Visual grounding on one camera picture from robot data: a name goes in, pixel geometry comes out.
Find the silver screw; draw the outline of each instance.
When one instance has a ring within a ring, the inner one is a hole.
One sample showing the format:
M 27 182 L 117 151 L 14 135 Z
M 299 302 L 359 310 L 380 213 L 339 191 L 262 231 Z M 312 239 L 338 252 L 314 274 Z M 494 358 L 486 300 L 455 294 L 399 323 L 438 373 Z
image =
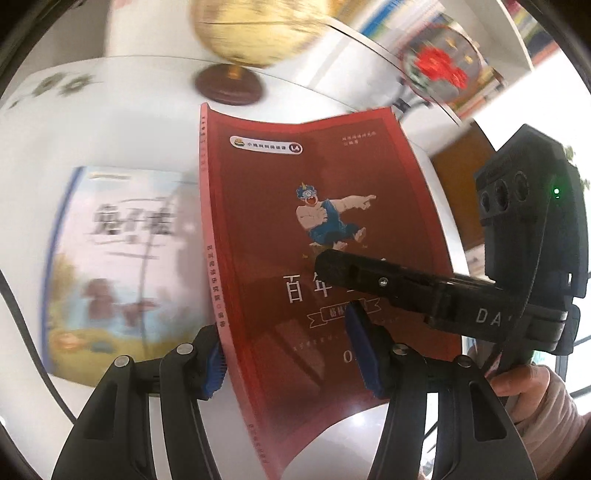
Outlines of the silver screw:
M 472 366 L 472 358 L 467 355 L 460 355 L 456 358 L 456 362 L 460 367 L 469 368 Z
M 408 346 L 403 343 L 395 343 L 392 347 L 392 351 L 396 355 L 406 355 L 408 353 Z
M 193 345 L 191 345 L 190 343 L 181 343 L 178 347 L 177 347 L 177 353 L 179 355 L 188 355 L 193 351 Z
M 124 367 L 129 363 L 129 357 L 127 355 L 120 355 L 115 359 L 116 367 Z

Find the cartoon giant illustration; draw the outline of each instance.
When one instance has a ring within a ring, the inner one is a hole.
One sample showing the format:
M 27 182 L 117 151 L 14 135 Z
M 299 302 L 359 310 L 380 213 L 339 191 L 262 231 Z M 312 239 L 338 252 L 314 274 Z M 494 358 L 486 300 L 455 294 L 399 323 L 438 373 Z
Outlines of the cartoon giant illustration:
M 353 208 L 367 210 L 375 195 L 362 197 L 350 195 L 340 200 L 326 199 L 318 201 L 318 194 L 312 185 L 302 183 L 295 191 L 297 197 L 304 202 L 300 205 L 295 214 L 300 225 L 308 232 L 313 243 L 312 250 L 318 254 L 322 250 L 333 248 L 344 250 L 347 247 L 346 240 L 353 239 L 361 243 L 365 238 L 365 227 L 360 228 L 354 223 L 343 223 L 340 214 Z

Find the beige sleeve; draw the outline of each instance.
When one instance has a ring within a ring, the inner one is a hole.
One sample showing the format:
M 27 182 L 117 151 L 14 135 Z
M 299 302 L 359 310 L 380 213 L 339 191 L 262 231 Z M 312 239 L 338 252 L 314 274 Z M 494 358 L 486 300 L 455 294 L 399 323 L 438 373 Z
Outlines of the beige sleeve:
M 583 431 L 581 416 L 562 379 L 550 370 L 550 385 L 536 412 L 517 428 L 530 454 L 538 479 L 548 478 Z

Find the red flower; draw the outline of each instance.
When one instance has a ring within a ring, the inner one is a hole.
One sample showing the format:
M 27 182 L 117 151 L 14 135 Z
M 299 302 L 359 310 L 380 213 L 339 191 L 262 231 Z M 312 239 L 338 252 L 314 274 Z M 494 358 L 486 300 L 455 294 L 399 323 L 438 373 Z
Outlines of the red flower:
M 467 86 L 466 72 L 456 67 L 451 57 L 440 48 L 424 47 L 417 55 L 414 64 L 429 80 L 434 82 L 447 80 L 459 89 Z

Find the blue hair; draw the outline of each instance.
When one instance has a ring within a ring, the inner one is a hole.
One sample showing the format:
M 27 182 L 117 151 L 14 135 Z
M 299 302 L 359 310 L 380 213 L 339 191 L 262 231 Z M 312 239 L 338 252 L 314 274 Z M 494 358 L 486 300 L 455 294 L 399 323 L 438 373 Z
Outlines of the blue hair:
M 312 185 L 306 185 L 305 183 L 302 183 L 297 190 L 295 191 L 295 194 L 297 195 L 297 197 L 300 200 L 305 200 L 306 199 L 306 192 L 311 192 L 312 195 L 310 196 L 316 196 L 316 189 L 312 186 Z

